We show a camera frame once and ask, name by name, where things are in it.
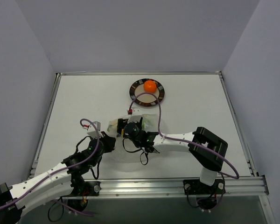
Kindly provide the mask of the orange fake persimmon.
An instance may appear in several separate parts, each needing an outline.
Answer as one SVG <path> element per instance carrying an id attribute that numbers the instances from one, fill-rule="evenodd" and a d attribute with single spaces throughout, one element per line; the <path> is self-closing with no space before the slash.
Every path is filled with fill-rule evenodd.
<path id="1" fill-rule="evenodd" d="M 149 93 L 155 93 L 157 90 L 157 85 L 153 80 L 147 80 L 143 85 L 144 91 Z"/>

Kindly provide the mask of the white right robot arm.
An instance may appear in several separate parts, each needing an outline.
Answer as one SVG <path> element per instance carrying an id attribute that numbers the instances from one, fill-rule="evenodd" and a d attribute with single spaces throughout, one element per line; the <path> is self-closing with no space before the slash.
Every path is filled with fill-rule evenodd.
<path id="1" fill-rule="evenodd" d="M 221 171 L 228 143 L 204 127 L 184 134 L 160 134 L 142 129 L 142 121 L 128 122 L 118 119 L 117 134 L 129 139 L 134 146 L 148 154 L 164 152 L 191 153 L 202 165 L 199 181 L 212 186 Z"/>

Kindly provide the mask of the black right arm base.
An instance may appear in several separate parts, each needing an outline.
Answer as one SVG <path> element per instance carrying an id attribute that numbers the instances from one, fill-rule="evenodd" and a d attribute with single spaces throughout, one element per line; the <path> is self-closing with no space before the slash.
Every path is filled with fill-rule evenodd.
<path id="1" fill-rule="evenodd" d="M 222 202 L 225 190 L 225 178 L 222 174 L 213 185 L 208 186 L 199 179 L 183 180 L 183 189 L 188 205 L 199 209 L 202 213 L 210 214 Z"/>

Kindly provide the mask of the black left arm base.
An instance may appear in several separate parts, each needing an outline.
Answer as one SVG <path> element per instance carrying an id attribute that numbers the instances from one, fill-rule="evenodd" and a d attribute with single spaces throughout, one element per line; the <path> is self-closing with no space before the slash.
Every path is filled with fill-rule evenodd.
<path id="1" fill-rule="evenodd" d="M 62 219 L 65 209 L 69 213 L 74 213 L 75 215 L 79 214 L 85 217 L 92 217 L 93 213 L 92 212 L 84 212 L 85 208 L 88 205 L 88 200 L 86 199 L 87 196 L 98 196 L 99 191 L 100 191 L 100 182 L 98 181 L 99 179 L 99 170 L 97 170 L 97 175 L 93 172 L 93 169 L 91 169 L 92 175 L 95 181 L 85 183 L 82 188 L 79 188 L 78 191 L 78 196 L 82 196 L 82 199 L 77 199 L 77 200 L 68 200 L 67 203 L 65 204 L 63 201 L 63 197 L 58 198 L 57 200 L 53 200 L 53 204 L 48 210 L 47 213 L 47 218 L 50 222 L 55 223 L 58 222 Z M 62 207 L 62 212 L 59 218 L 57 219 L 52 219 L 51 218 L 51 210 L 55 205 L 61 205 Z"/>

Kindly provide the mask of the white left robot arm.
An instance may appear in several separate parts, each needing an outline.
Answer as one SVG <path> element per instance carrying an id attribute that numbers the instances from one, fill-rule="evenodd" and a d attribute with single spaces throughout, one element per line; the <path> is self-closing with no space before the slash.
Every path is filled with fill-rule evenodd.
<path id="1" fill-rule="evenodd" d="M 99 164 L 104 153 L 114 150 L 116 139 L 102 133 L 88 147 L 76 151 L 55 167 L 30 180 L 0 184 L 0 224 L 15 224 L 32 209 L 64 196 L 82 196 L 89 184 L 83 179 Z"/>

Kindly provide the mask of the clear printed plastic bag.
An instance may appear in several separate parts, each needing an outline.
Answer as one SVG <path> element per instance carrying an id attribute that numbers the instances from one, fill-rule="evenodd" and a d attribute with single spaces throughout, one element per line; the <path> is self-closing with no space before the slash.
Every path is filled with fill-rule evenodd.
<path id="1" fill-rule="evenodd" d="M 156 153 L 153 137 L 158 135 L 158 125 L 163 126 L 157 114 L 126 115 L 109 122 L 107 135 L 115 138 L 111 159 L 119 164 L 140 163 L 146 166 L 148 155 Z"/>

